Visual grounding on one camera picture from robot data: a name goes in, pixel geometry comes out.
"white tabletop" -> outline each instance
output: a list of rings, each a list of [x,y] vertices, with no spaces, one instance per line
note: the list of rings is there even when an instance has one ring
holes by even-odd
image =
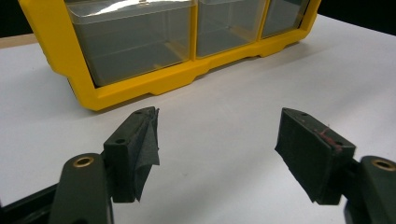
[[[311,203],[274,151],[282,107],[311,114],[357,148],[396,161],[396,36],[318,16],[308,38],[211,71],[191,85],[102,112],[81,107],[38,44],[0,49],[0,199],[59,181],[133,111],[160,108],[161,166],[121,223],[344,223]]]

